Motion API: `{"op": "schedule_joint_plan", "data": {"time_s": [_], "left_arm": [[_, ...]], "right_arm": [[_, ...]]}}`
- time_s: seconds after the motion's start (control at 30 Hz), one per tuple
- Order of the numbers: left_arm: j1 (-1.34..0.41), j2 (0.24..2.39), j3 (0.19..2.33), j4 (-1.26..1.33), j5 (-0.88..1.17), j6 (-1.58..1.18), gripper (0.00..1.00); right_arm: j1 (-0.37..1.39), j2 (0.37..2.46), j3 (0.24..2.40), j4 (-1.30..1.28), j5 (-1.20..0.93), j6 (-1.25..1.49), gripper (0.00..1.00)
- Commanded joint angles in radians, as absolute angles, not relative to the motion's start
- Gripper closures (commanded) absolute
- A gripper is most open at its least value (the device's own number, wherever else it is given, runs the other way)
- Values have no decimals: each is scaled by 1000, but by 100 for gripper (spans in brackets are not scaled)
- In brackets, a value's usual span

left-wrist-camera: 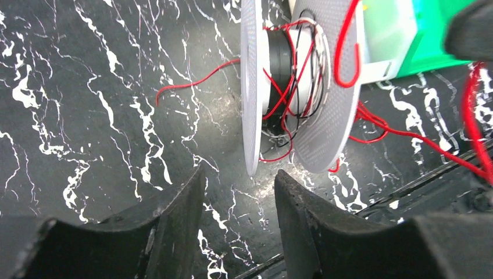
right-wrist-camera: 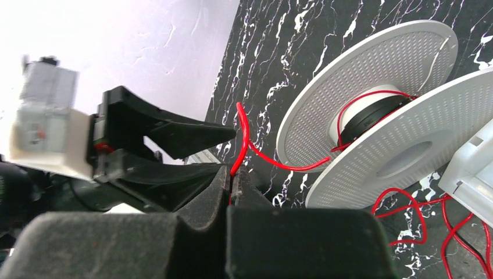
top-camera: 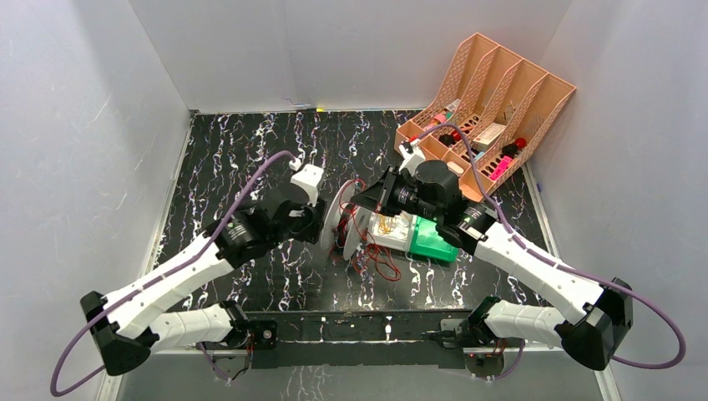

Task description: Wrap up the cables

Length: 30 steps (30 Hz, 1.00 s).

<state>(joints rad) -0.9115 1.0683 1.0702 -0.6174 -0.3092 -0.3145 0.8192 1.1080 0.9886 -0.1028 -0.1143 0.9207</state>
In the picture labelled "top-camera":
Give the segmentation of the white perforated cable spool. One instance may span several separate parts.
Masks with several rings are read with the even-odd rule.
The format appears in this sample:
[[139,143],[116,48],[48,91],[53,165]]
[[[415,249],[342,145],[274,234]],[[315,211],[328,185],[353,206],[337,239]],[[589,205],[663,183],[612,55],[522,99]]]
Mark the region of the white perforated cable spool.
[[365,242],[372,212],[351,202],[361,180],[346,181],[328,206],[318,244],[322,250],[341,252],[350,261],[357,248]]

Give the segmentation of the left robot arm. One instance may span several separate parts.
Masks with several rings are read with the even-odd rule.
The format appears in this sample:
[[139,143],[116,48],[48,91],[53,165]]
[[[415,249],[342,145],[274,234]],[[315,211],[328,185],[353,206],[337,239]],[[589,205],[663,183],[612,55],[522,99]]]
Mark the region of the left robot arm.
[[278,207],[250,203],[230,215],[222,231],[218,223],[182,252],[138,281],[103,295],[90,292],[80,304],[105,371],[128,373],[159,351],[196,343],[223,343],[230,348],[250,345],[272,349],[277,324],[248,318],[235,301],[216,302],[202,309],[171,312],[192,291],[263,257],[283,241],[317,243],[326,201],[316,204],[284,200]]

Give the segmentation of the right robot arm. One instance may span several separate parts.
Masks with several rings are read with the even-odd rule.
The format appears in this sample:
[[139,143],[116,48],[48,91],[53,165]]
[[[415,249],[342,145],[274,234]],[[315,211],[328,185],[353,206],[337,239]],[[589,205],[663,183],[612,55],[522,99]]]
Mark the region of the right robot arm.
[[502,338],[544,343],[601,371],[631,328],[628,284],[620,279],[599,284],[561,271],[559,260],[507,231],[489,207],[466,198],[442,161],[424,161],[414,174],[389,167],[351,203],[383,216],[406,212],[434,221],[446,243],[507,272],[550,304],[533,307],[486,297],[457,330],[459,338],[482,346]]

